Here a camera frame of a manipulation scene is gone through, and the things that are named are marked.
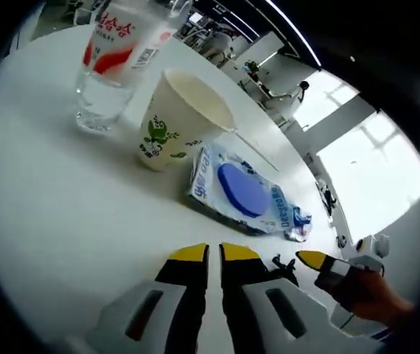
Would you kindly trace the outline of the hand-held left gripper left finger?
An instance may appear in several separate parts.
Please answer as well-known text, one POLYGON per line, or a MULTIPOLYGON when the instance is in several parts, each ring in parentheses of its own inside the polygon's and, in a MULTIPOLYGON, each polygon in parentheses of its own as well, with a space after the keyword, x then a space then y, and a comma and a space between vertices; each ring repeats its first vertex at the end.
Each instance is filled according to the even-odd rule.
POLYGON ((209 245, 171 253, 154 280, 129 288, 101 312, 99 353, 196 353, 206 310, 209 245))

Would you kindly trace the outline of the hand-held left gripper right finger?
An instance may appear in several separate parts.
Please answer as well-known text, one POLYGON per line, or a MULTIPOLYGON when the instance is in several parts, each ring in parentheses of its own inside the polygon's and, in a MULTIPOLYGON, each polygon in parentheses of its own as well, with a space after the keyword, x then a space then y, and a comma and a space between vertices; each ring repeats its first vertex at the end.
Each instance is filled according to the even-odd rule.
POLYGON ((247 246, 220 244, 223 310, 236 353, 344 353, 326 307, 270 275, 247 246))

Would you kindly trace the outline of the person's right hand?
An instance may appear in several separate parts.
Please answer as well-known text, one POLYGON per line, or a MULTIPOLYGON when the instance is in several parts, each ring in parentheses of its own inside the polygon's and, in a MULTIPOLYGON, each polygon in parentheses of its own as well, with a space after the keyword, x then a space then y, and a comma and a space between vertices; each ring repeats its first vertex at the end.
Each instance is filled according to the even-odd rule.
POLYGON ((413 305, 396 294, 378 273, 356 274, 349 285, 353 290, 343 306, 361 319, 394 328, 413 313, 413 305))

